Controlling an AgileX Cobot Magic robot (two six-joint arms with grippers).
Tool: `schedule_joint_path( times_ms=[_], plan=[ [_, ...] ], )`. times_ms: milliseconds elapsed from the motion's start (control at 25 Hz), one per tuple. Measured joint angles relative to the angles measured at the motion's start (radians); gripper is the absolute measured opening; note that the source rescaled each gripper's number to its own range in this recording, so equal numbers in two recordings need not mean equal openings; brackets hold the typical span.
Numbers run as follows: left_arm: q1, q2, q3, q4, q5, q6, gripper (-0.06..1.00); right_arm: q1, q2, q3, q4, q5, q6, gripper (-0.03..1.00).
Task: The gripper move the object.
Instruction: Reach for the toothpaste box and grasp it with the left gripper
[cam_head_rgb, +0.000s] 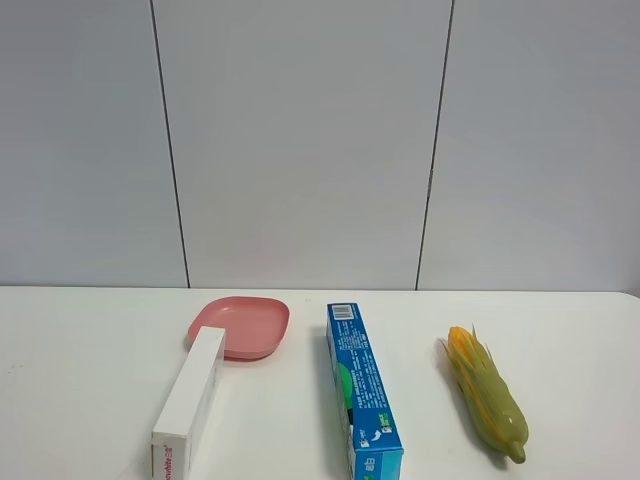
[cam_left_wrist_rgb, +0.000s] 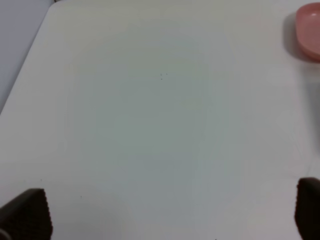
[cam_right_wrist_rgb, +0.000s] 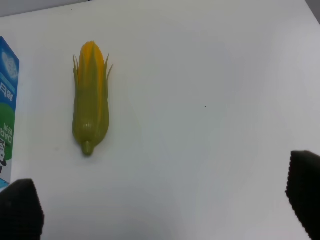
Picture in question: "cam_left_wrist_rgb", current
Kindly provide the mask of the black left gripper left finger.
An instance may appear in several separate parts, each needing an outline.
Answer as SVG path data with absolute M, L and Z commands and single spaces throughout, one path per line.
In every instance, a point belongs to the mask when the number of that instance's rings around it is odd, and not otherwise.
M 30 188 L 0 208 L 2 240 L 50 240 L 53 224 L 45 190 Z

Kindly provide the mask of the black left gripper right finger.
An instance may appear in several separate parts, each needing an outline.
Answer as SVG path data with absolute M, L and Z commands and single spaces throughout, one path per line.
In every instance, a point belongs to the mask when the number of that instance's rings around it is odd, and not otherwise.
M 320 239 L 320 180 L 315 177 L 300 178 L 294 220 L 303 240 Z

